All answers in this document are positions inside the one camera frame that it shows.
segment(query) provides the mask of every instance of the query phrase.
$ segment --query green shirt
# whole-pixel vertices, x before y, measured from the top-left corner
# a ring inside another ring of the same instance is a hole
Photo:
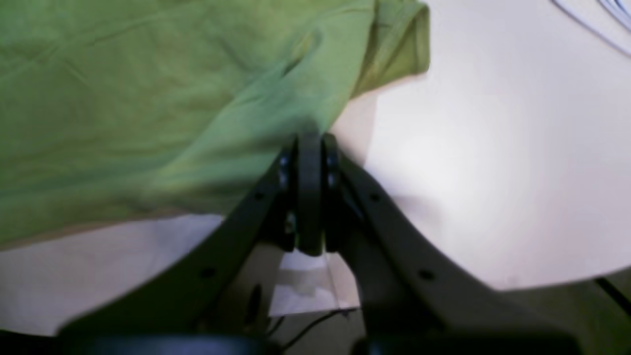
[[[403,0],[0,2],[0,242],[230,212],[292,134],[429,65]]]

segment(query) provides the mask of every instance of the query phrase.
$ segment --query mounting hole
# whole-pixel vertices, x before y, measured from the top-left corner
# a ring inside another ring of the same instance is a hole
[[[211,277],[215,276],[215,273],[216,273],[216,270],[215,270],[215,269],[213,269],[213,268],[211,268],[211,267],[209,267],[209,268],[205,268],[204,270],[202,270],[202,271],[199,273],[199,276],[200,276],[202,279],[209,279],[209,278],[211,278]]]
[[[262,296],[263,288],[261,287],[261,284],[257,284],[252,289],[252,293],[250,293],[250,300],[247,302],[247,309],[244,319],[244,325],[246,327],[256,322],[256,316],[259,314],[259,310],[261,309]]]
[[[436,275],[434,275],[433,272],[429,271],[429,270],[424,270],[421,269],[418,271],[418,276],[423,279],[423,280],[427,280],[427,281],[431,281],[434,280],[436,278]]]

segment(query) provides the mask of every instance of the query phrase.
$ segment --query black cable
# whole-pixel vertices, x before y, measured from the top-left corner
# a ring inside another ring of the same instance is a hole
[[[267,334],[265,334],[266,337],[271,337],[272,335],[274,335],[274,333],[276,333],[276,331],[278,330],[278,328],[280,327],[281,324],[283,324],[283,321],[285,320],[285,316],[282,316],[278,319],[278,321],[276,321],[276,324],[274,324],[274,326],[272,327],[272,329],[269,330],[269,332],[267,332]]]
[[[631,316],[631,301],[629,301],[625,295],[620,292],[609,280],[604,277],[598,277],[594,280],[598,286],[600,286],[609,297],[611,297],[615,303],[628,315]]]
[[[296,344],[298,342],[298,340],[300,340],[307,332],[309,332],[309,330],[311,330],[316,325],[324,322],[325,320],[331,318],[334,315],[337,315],[337,314],[340,314],[340,313],[348,313],[349,311],[354,311],[354,310],[334,310],[334,311],[330,311],[329,313],[325,314],[324,316],[314,320],[309,325],[307,325],[300,333],[298,333],[298,335],[296,335],[292,340],[289,340],[289,342],[287,342],[287,344],[283,345],[283,347],[281,348],[282,351],[286,351],[287,349],[292,347],[294,344]]]

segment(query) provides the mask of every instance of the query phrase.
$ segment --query black bracket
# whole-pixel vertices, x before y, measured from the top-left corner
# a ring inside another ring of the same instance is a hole
[[[165,334],[198,334],[225,342],[208,334],[232,334],[237,338],[230,341],[257,339],[257,349],[277,351],[263,335],[281,258],[294,247],[313,256],[337,251],[355,275],[367,331],[356,353],[578,353],[571,336],[510,303],[428,242],[379,183],[339,151],[333,135],[292,139],[195,250],[67,324],[59,338],[86,353],[93,348],[73,339],[115,335],[103,344],[135,353],[129,339],[158,344]],[[191,340],[178,339],[182,346]]]

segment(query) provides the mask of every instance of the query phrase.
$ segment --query black plastic part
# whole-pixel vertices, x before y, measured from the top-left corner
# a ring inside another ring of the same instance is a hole
[[[355,355],[539,355],[579,354],[570,337],[556,333],[494,332],[449,333],[423,338],[395,335],[360,340],[353,348]]]
[[[283,252],[293,249],[286,222],[294,212],[298,248],[320,255],[324,231],[327,250],[339,250],[355,274],[368,337],[357,354],[578,353],[568,334],[508,302],[434,248],[331,135],[292,140],[233,214],[187,257],[73,321],[57,339],[36,337],[33,343],[51,351],[62,344],[74,354],[278,353],[256,336],[267,325]],[[196,332],[239,336],[173,335]]]
[[[322,205],[324,210],[322,221],[324,226],[324,239],[326,251],[333,253],[338,251],[344,235],[341,233],[342,209],[342,182],[339,170],[339,149],[335,136],[326,134],[322,137],[322,183],[324,193]]]
[[[67,355],[273,355],[280,347],[264,339],[221,335],[80,337],[61,344]]]
[[[244,296],[229,302],[241,307],[232,310],[239,313],[246,311],[247,297],[256,284],[271,293],[283,255],[274,245],[289,249],[292,243],[285,236],[289,201],[279,175],[280,163],[291,160],[290,153],[283,150],[228,219],[184,259],[135,291],[66,325],[60,334],[186,333],[200,327],[221,331],[217,322],[208,325],[208,315],[217,314],[213,308],[222,293],[243,291]],[[251,255],[257,258],[247,265]],[[243,268],[250,273],[240,273]],[[247,284],[231,287],[238,275]],[[221,308],[222,314],[227,311],[226,306]],[[226,325],[234,329],[234,324]]]
[[[322,161],[321,142],[317,134],[301,136],[298,140],[298,205],[296,247],[310,256],[322,255]]]

